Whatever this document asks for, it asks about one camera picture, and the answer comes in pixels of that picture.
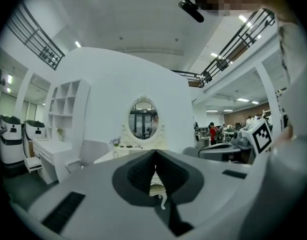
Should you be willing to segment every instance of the wall shelf unit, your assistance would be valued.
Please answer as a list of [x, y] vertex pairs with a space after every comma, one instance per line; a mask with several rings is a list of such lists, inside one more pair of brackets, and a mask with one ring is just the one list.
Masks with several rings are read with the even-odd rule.
[[[55, 141], [82, 144], [90, 85], [83, 79], [55, 87], [47, 115], [47, 134]], [[62, 139], [58, 134], [62, 128]]]

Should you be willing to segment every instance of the person in red shirt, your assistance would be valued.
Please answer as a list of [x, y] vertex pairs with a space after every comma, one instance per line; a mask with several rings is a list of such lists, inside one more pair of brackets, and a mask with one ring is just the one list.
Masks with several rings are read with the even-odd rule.
[[213, 122], [211, 122], [210, 123], [210, 136], [211, 136], [210, 142], [211, 142], [211, 145], [217, 144], [217, 141], [216, 141], [216, 132], [217, 131], [218, 131], [218, 128], [215, 126], [215, 124]]

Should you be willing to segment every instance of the white pillar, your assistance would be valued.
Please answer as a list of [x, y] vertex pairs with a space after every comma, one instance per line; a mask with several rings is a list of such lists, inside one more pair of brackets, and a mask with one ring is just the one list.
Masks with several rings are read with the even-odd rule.
[[22, 83], [21, 83], [21, 86], [18, 92], [18, 96], [17, 96], [17, 101], [14, 107], [14, 116], [17, 118], [21, 118], [22, 116], [22, 108], [23, 108], [24, 99], [26, 96], [28, 85], [30, 83], [30, 80], [32, 79], [33, 74], [34, 72], [28, 69], [27, 73], [25, 74], [22, 80]]
[[272, 126], [272, 138], [273, 140], [275, 140], [282, 132], [280, 110], [279, 110], [279, 104], [278, 104], [278, 100], [276, 96], [276, 91], [275, 91], [273, 83], [264, 65], [261, 62], [259, 62], [258, 64], [256, 64], [255, 68], [257, 69], [257, 72], [261, 78], [263, 87], [267, 94], [270, 111], [271, 111], [271, 124], [273, 125]]

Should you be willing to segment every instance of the small plant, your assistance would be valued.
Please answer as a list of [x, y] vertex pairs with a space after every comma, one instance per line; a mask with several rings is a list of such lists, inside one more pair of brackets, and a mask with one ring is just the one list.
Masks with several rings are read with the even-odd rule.
[[63, 130], [61, 127], [58, 127], [58, 128], [57, 128], [57, 133], [58, 133], [60, 136], [63, 136], [64, 130]]
[[118, 147], [119, 144], [120, 144], [120, 137], [114, 138], [114, 139], [112, 139], [112, 140], [110, 141], [110, 145], [113, 145], [113, 146], [115, 146], [115, 147]]

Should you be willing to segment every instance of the oval mirror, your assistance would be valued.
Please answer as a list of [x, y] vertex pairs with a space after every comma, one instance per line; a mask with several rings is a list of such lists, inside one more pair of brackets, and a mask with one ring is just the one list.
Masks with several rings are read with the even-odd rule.
[[131, 108], [129, 114], [129, 129], [140, 140], [151, 138], [159, 126], [159, 116], [156, 108], [148, 102], [139, 102]]

